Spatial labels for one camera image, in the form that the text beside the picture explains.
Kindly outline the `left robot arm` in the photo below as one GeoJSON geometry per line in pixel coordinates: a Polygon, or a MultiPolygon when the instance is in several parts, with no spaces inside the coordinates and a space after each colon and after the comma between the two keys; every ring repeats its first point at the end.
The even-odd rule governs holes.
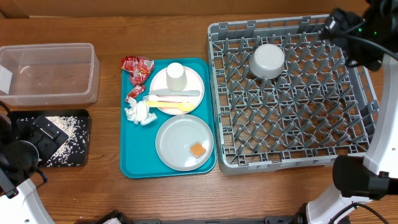
{"type": "Polygon", "coordinates": [[[40,166],[69,136],[44,116],[20,131],[5,103],[1,116],[1,223],[53,223],[37,189],[48,182],[40,166]]]}

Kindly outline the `large red snack wrapper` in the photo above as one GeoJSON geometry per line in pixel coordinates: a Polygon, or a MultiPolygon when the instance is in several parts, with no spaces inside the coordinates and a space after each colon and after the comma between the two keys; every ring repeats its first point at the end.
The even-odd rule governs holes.
{"type": "Polygon", "coordinates": [[[155,67],[155,61],[147,57],[127,55],[120,62],[120,68],[129,72],[129,79],[133,86],[143,85],[155,67]]]}

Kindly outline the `orange sponge cube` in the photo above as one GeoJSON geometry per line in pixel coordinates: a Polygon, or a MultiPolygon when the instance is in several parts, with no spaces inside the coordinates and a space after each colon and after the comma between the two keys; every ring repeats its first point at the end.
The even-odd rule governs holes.
{"type": "Polygon", "coordinates": [[[190,151],[197,159],[206,153],[206,149],[200,143],[194,144],[190,151]]]}

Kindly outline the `grey round plate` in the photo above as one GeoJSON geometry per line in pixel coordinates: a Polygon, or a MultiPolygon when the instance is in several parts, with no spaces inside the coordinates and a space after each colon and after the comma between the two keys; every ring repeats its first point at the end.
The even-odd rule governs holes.
{"type": "Polygon", "coordinates": [[[210,127],[200,118],[183,114],[168,119],[158,130],[155,148],[160,160],[169,168],[187,172],[204,165],[211,157],[214,137],[210,127]],[[206,153],[198,159],[190,148],[200,143],[206,153]]]}

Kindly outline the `white napkin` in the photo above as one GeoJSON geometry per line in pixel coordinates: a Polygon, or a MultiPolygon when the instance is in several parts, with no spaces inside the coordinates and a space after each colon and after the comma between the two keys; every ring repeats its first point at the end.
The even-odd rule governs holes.
{"type": "Polygon", "coordinates": [[[145,126],[157,119],[155,113],[149,112],[149,106],[146,105],[146,101],[136,101],[134,98],[128,98],[127,102],[130,107],[124,110],[128,121],[145,126]]]}

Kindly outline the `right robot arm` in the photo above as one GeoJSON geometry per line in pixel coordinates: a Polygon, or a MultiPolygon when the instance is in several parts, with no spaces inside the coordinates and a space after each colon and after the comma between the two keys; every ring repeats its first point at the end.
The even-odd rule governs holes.
{"type": "Polygon", "coordinates": [[[304,205],[296,223],[338,223],[358,207],[397,194],[397,1],[369,1],[362,16],[334,9],[319,31],[347,54],[346,67],[384,72],[376,130],[362,159],[338,156],[333,183],[304,205]]]}

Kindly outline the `small grey bowl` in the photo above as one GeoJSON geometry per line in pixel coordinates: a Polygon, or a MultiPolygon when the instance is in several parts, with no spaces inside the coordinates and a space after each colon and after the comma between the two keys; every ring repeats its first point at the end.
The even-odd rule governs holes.
{"type": "Polygon", "coordinates": [[[249,58],[251,72],[259,77],[273,79],[284,69],[285,55],[281,48],[274,44],[259,46],[249,58]]]}

